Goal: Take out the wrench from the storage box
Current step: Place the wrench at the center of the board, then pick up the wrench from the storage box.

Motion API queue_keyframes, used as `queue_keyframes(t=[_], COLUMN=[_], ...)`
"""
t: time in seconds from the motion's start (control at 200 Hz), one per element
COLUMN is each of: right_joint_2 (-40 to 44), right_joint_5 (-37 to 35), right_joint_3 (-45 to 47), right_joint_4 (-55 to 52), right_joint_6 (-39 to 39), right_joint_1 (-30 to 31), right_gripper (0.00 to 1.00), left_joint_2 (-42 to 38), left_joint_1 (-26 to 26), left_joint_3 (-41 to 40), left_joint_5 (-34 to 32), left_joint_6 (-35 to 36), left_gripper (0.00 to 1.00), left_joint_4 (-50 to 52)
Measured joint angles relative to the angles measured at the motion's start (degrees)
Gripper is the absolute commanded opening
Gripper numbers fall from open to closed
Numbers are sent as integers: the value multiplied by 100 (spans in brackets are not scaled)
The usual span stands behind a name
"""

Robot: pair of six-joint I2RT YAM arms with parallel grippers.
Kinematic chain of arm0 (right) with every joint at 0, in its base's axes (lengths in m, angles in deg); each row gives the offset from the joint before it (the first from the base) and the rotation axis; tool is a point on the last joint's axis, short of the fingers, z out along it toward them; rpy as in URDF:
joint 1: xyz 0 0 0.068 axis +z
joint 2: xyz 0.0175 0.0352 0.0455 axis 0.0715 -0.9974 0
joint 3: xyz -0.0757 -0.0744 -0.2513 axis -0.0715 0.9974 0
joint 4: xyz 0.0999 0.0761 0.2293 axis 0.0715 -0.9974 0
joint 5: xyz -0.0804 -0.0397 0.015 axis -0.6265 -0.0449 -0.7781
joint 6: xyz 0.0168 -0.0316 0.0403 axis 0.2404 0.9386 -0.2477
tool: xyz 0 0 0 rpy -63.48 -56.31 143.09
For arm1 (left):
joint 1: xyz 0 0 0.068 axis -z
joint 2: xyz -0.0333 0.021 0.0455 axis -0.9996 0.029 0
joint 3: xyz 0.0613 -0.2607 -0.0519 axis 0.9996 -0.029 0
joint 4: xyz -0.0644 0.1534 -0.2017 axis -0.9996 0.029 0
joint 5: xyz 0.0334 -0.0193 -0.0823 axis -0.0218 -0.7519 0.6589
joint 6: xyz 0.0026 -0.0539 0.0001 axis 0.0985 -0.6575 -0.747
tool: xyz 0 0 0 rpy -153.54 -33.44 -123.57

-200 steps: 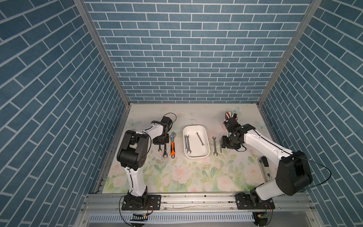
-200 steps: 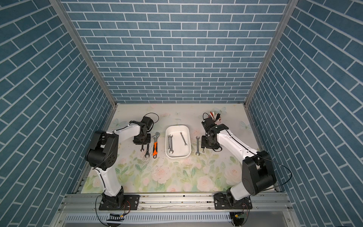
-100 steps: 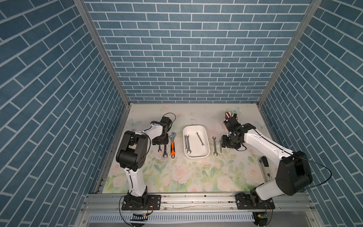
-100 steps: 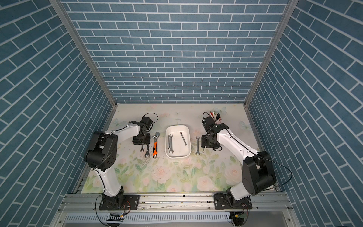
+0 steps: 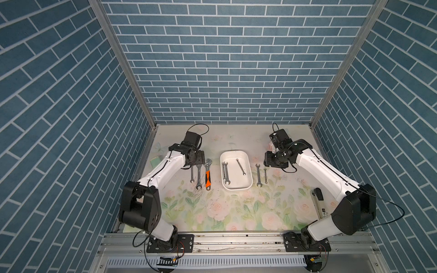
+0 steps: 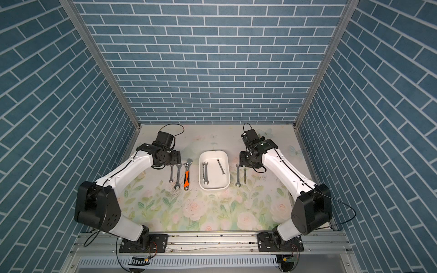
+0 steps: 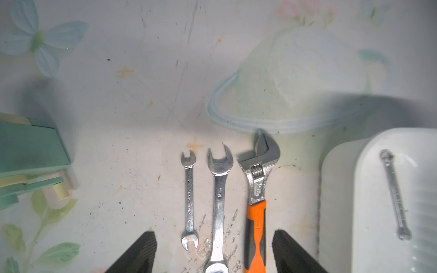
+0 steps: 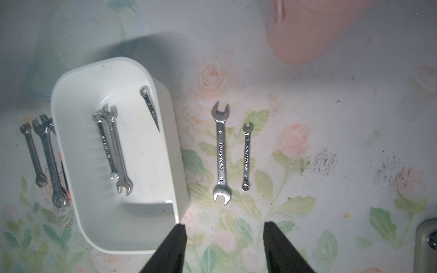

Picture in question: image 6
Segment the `orange handled adjustable wrench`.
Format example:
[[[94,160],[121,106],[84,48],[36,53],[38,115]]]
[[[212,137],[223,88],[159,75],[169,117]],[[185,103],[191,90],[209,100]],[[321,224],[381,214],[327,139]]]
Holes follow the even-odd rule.
[[[190,166],[192,165],[193,160],[187,159],[187,162],[184,164],[185,174],[184,174],[184,190],[187,191],[190,188]]]

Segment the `silver double open-end wrench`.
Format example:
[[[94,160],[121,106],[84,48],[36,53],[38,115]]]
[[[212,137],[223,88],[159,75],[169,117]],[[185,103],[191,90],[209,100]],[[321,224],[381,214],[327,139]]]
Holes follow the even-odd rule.
[[[238,187],[238,188],[240,188],[240,186],[241,186],[241,183],[240,183],[240,166],[239,166],[238,163],[236,164],[236,183],[235,183],[235,186]]]

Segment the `large silver open-end wrench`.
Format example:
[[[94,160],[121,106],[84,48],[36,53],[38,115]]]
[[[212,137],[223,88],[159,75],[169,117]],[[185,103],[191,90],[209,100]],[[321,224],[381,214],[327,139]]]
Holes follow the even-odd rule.
[[[179,190],[180,189],[180,172],[181,172],[182,166],[183,166],[182,164],[176,165],[177,174],[176,174],[176,183],[174,185],[174,189],[175,190]]]

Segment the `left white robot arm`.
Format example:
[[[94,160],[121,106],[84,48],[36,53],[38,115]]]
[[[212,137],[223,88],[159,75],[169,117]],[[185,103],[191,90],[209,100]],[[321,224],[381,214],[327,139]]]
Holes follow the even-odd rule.
[[[81,183],[77,190],[75,221],[133,242],[142,249],[149,247],[149,229],[124,216],[118,198],[148,168],[180,164],[180,151],[174,146],[175,136],[159,131],[153,143],[138,146],[135,153],[112,172],[95,182]]]

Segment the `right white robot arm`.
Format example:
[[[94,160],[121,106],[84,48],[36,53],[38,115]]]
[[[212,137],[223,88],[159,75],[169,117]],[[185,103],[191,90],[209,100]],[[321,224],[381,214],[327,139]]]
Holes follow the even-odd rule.
[[[271,171],[295,201],[289,219],[273,229],[277,241],[307,235],[332,220],[331,192],[326,185],[317,185],[302,174],[272,140],[258,136],[254,129],[244,131],[241,138],[246,150],[240,152],[239,166]]]

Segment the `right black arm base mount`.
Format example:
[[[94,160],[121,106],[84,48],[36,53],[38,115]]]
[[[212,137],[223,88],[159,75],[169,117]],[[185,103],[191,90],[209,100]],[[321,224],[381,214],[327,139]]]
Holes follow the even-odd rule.
[[[300,236],[284,241],[277,234],[260,232],[257,234],[257,242],[259,252],[296,252],[304,250]]]

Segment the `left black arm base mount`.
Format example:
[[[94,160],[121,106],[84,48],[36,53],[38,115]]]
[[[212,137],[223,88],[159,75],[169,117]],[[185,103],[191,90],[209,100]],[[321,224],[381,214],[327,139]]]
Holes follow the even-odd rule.
[[[167,248],[168,234],[143,234],[136,241],[123,239],[119,247],[120,253],[164,253]]]

